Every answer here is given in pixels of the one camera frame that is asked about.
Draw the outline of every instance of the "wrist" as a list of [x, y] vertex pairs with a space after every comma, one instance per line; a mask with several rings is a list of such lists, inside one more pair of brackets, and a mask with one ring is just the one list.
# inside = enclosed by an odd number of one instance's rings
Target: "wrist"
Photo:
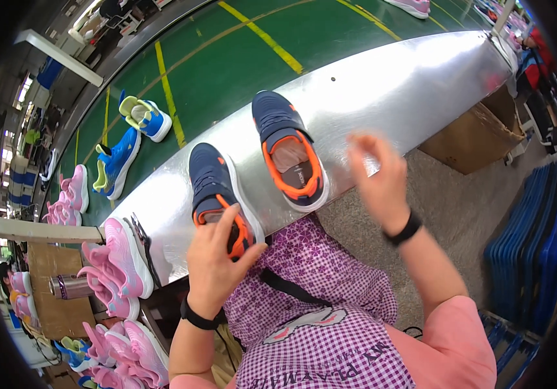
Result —
[[200, 298], [198, 295], [193, 294], [192, 291], [188, 293], [186, 299], [188, 300], [188, 307], [206, 320], [214, 320], [220, 312], [220, 308], [222, 308], [222, 306], [213, 306], [215, 304], [209, 303], [207, 299]]

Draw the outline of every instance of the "left hand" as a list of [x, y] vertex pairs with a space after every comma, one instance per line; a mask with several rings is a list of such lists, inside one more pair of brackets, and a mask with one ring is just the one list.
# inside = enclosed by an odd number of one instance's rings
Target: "left hand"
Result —
[[224, 211], [219, 222], [199, 226], [188, 249], [188, 305], [207, 320], [216, 317], [248, 269], [268, 246], [265, 243], [253, 245], [237, 262], [229, 258], [227, 242], [239, 211], [239, 204], [234, 204]]

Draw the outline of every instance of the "right hand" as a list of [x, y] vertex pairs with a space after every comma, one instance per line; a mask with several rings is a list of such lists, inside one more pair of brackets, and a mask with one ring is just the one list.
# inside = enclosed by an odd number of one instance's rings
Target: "right hand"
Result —
[[[348, 162], [352, 178], [371, 216], [390, 236], [399, 234], [410, 217], [406, 202], [406, 160], [391, 144], [371, 135], [348, 135]], [[380, 163], [380, 170], [367, 176], [366, 154]]]

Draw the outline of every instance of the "navy blue sneaker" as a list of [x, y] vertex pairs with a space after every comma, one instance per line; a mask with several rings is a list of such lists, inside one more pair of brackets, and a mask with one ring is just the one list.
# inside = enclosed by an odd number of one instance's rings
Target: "navy blue sneaker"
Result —
[[270, 175], [290, 206], [306, 213], [323, 206], [328, 176], [289, 100], [273, 91], [260, 91], [252, 99], [252, 119]]
[[197, 227], [217, 223], [224, 210], [235, 203], [242, 208], [227, 244], [229, 258], [237, 261], [248, 247], [264, 241], [263, 228], [242, 195], [235, 166], [227, 154], [211, 144], [199, 143], [190, 153], [189, 173], [194, 191], [192, 219]]

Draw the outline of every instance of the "black wrist strap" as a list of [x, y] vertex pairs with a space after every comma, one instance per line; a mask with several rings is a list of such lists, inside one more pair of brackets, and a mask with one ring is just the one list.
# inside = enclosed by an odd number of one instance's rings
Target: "black wrist strap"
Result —
[[412, 209], [410, 210], [410, 217], [408, 218], [408, 222], [406, 223], [406, 227], [394, 237], [390, 237], [387, 233], [384, 233], [384, 237], [387, 238], [389, 242], [395, 247], [398, 247], [402, 243], [406, 242], [408, 239], [412, 238], [412, 236], [419, 231], [421, 228], [421, 219], [417, 216], [415, 211]]
[[181, 301], [181, 319], [189, 321], [193, 326], [198, 327], [202, 330], [213, 331], [218, 328], [218, 320], [207, 320], [196, 314], [188, 305], [188, 296], [186, 296], [183, 301]]

